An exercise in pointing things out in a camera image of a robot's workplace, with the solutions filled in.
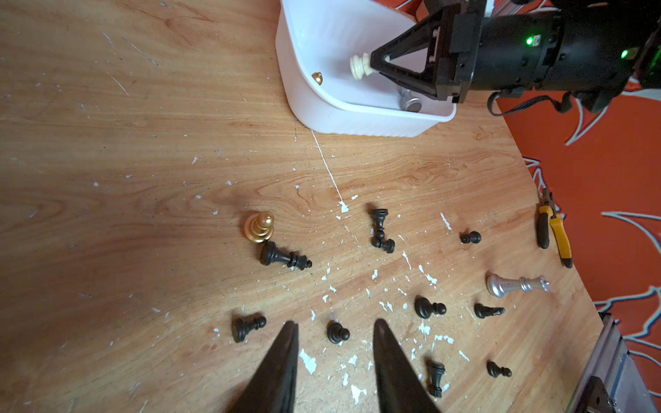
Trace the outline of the gold pawn chess piece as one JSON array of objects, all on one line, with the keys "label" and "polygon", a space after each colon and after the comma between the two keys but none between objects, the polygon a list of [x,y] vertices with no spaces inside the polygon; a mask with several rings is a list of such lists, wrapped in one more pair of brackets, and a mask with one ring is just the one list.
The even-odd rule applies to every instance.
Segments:
[{"label": "gold pawn chess piece", "polygon": [[312,78],[318,85],[322,85],[324,82],[324,77],[321,72],[313,72]]}]

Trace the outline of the cream chess piece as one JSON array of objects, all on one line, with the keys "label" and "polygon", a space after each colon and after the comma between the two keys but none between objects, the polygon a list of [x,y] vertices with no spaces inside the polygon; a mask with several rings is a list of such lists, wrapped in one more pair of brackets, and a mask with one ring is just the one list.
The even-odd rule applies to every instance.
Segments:
[{"label": "cream chess piece", "polygon": [[362,80],[375,72],[371,66],[371,54],[354,55],[349,59],[349,68],[352,76],[356,80]]}]

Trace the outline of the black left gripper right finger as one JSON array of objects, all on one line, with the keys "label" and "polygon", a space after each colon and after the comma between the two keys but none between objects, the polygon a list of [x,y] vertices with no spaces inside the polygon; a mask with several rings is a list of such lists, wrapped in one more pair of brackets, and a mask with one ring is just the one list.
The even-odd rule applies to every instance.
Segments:
[{"label": "black left gripper right finger", "polygon": [[387,321],[374,324],[373,351],[380,412],[439,412]]}]

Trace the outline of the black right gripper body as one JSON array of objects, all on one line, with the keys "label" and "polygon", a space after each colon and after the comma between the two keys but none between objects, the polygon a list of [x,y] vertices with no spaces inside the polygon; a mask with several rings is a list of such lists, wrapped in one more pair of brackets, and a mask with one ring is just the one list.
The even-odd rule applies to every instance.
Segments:
[{"label": "black right gripper body", "polygon": [[436,64],[430,94],[459,103],[466,93],[515,98],[561,91],[610,103],[646,44],[643,1],[554,1],[547,10],[489,17],[484,1],[427,1]]}]

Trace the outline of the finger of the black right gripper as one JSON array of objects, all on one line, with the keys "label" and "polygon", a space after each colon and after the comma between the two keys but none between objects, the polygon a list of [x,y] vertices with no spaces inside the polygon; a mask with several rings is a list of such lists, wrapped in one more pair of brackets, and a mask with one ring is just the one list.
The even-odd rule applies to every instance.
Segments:
[{"label": "finger of the black right gripper", "polygon": [[427,4],[427,17],[369,55],[369,68],[404,89],[444,97],[444,6]]}]

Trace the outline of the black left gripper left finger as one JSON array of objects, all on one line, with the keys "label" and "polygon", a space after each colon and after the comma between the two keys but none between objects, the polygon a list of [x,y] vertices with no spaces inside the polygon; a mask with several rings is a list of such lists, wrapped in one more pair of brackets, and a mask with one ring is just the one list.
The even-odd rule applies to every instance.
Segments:
[{"label": "black left gripper left finger", "polygon": [[293,412],[299,326],[287,321],[230,412]]}]

